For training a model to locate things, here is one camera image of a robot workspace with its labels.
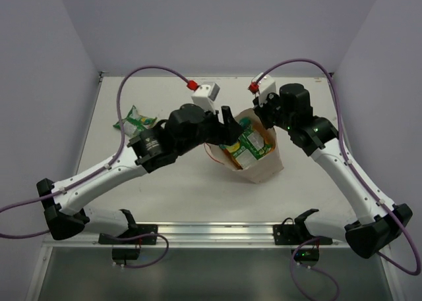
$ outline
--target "gray wall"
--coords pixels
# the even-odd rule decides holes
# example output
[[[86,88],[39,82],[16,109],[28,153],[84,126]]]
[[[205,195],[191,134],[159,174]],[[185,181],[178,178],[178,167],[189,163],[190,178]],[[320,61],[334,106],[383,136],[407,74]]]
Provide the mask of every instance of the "gray wall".
[[[410,230],[422,249],[422,0],[377,0],[342,61],[340,86],[351,148],[397,203],[413,210]],[[394,257],[415,261],[401,236]],[[422,277],[400,272],[407,300],[421,299]]]
[[[0,206],[73,173],[97,73],[61,0],[0,0]],[[3,213],[0,232],[46,229],[41,204]],[[0,299],[23,300],[42,238],[0,239]]]
[[[96,66],[250,76],[278,61],[340,64],[375,0],[63,0]],[[291,65],[275,74],[316,74]],[[146,74],[162,74],[148,71]]]

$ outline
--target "red cable connector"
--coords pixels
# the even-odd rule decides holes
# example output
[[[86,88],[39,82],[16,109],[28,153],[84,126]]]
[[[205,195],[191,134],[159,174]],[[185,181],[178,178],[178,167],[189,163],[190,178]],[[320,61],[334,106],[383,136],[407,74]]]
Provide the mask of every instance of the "red cable connector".
[[[259,92],[259,87],[258,87],[258,84],[256,82],[251,82],[248,89],[253,94],[256,94],[257,92]]]
[[[187,82],[186,87],[188,87],[190,90],[195,91],[198,89],[199,85],[194,80],[189,80]]]

